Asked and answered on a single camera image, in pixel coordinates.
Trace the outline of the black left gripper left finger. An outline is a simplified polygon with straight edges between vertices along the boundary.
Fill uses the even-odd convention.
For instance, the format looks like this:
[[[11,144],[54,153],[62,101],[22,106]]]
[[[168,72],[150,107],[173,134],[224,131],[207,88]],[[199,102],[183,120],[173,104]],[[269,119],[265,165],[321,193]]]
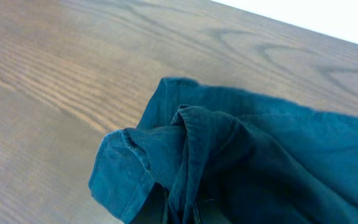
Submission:
[[[168,224],[168,191],[155,184],[146,201],[130,224]]]

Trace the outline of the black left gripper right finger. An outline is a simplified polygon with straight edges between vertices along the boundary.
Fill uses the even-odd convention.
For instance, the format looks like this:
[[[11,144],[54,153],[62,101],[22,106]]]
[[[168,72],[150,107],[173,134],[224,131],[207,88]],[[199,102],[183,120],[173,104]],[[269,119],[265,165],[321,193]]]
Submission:
[[[232,224],[213,199],[196,202],[193,216],[194,224]]]

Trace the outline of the dark blue denim shorts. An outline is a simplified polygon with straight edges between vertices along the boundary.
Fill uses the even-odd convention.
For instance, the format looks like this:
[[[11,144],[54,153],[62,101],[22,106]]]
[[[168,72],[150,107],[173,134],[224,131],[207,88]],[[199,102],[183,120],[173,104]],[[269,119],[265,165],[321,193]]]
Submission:
[[[169,223],[207,199],[231,223],[358,223],[358,117],[163,78],[137,127],[103,138],[88,187],[130,223],[155,184]]]

